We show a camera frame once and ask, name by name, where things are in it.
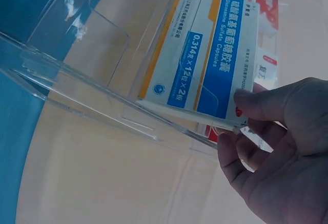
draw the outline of blue stripe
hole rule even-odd
[[[203,35],[200,33],[188,32],[174,77],[168,105],[178,108],[185,107],[202,38]]]
[[[239,9],[236,12],[234,8],[236,8],[235,5],[238,4]],[[243,0],[222,0],[221,2],[209,62],[204,77],[203,89],[197,107],[198,112],[218,118],[226,118],[236,64],[242,6]],[[234,18],[236,21],[229,20],[230,14],[233,14],[232,11],[237,13],[238,18]],[[228,34],[231,33],[228,32],[228,29],[236,30],[235,36],[233,37],[234,42],[231,41],[231,36],[228,36]],[[227,59],[228,47],[233,47],[231,61]],[[209,105],[209,103],[213,103],[215,97],[218,99],[218,107],[216,110]]]

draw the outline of blue surface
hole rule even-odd
[[[200,33],[188,32],[179,66],[175,73],[168,105],[178,108],[185,107],[202,38],[203,35]]]
[[[0,30],[27,41],[50,0],[0,0]],[[75,0],[82,22],[90,14],[88,0]],[[64,20],[49,30],[57,38],[50,41],[35,34],[33,46],[63,60],[75,39],[73,27]],[[19,63],[20,52],[0,42],[0,65]],[[33,132],[44,102],[24,91],[0,73],[0,223],[14,224],[22,172]]]
[[[197,111],[225,119],[236,64],[243,0],[222,0],[221,4],[203,81],[206,89],[201,91]],[[216,111],[209,106],[213,94],[219,102]]]

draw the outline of logo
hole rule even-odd
[[[241,117],[242,116],[242,111],[238,107],[236,107],[236,116],[237,117]]]
[[[154,86],[153,92],[156,95],[162,95],[165,92],[165,86],[163,86],[162,84],[157,84]]]

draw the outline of fingernail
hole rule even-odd
[[[252,94],[252,93],[245,89],[237,89],[235,92],[236,97],[249,96],[250,94]]]
[[[238,135],[239,133],[241,133],[241,130],[240,130],[238,127],[236,127],[236,126],[234,126],[234,127],[232,128],[232,131],[233,131],[233,133],[236,134],[236,135]]]

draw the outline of white surface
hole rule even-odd
[[[327,1],[280,0],[287,4],[277,35],[281,85],[307,76],[327,79]],[[274,42],[263,44],[271,48]],[[24,169],[17,223],[261,221],[229,187],[216,162],[45,105]]]

